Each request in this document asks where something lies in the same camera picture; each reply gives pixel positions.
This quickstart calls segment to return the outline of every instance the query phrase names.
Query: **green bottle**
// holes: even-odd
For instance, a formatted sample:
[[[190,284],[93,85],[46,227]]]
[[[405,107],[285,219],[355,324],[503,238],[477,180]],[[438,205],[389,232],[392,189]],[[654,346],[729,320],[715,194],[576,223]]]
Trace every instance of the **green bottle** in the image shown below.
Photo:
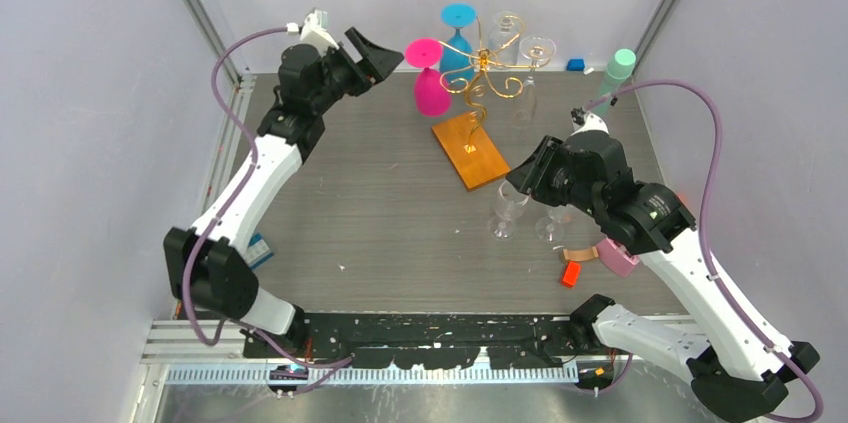
[[[633,74],[633,68],[636,66],[636,53],[623,48],[615,52],[610,62],[607,64],[607,71],[604,73],[604,81],[601,82],[601,87],[598,88],[598,97],[604,96],[617,90],[621,85],[630,78]],[[592,113],[603,118],[609,111],[609,100],[601,103],[592,109]]]

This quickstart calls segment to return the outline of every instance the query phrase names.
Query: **gray wooden tabletop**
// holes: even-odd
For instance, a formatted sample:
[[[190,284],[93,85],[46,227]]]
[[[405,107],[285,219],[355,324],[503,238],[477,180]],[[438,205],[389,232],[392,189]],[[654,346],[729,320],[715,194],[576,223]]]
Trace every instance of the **gray wooden tabletop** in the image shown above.
[[[513,238],[489,234],[499,182],[467,192],[430,131],[467,108],[456,96],[443,117],[422,116],[412,96],[416,76],[395,74],[325,115],[317,148],[259,224],[275,252],[256,270],[264,288],[308,311],[568,313],[601,293],[642,315],[685,313],[644,267],[625,280],[590,262],[575,288],[563,287],[556,247],[580,249],[601,239],[584,215],[562,241],[543,242],[534,225],[545,209],[531,201]],[[523,162],[546,134],[567,137],[569,111],[594,96],[600,76],[538,75],[539,105],[526,130],[510,126],[510,100],[484,98],[486,130],[509,165]],[[250,127],[273,102],[275,84],[276,75],[258,78]],[[635,97],[621,98],[607,120],[636,178],[660,181]]]

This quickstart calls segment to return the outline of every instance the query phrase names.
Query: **blue block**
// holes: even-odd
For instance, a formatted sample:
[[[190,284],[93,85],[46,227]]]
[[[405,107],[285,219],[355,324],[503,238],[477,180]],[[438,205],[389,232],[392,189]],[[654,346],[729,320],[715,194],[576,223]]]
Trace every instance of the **blue block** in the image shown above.
[[[565,71],[583,71],[586,68],[586,62],[583,58],[572,58],[565,65]]]

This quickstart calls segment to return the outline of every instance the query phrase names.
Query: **pink object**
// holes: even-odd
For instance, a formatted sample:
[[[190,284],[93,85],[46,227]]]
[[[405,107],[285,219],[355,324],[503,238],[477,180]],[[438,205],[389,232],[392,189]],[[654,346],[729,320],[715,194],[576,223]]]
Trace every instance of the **pink object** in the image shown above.
[[[598,250],[598,258],[616,275],[627,278],[636,266],[641,263],[638,256],[630,256],[621,248],[618,243],[604,238],[603,241],[595,245]]]
[[[415,40],[406,47],[404,57],[410,65],[423,68],[412,90],[418,111],[424,116],[443,115],[450,108],[450,93],[442,88],[442,75],[428,68],[442,58],[442,45],[432,38]]]

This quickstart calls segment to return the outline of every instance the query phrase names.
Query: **worn black surface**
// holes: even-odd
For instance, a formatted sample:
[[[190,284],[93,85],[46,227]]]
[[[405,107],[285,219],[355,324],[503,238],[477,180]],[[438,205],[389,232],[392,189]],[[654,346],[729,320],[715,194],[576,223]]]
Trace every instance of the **worn black surface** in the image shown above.
[[[353,355],[355,368],[409,369],[471,366],[486,348],[493,369],[560,366],[575,355],[568,322],[552,315],[307,313],[311,357],[336,360]],[[295,354],[305,356],[307,348]],[[580,353],[604,354],[593,348]],[[245,358],[276,358],[260,339],[246,342]]]

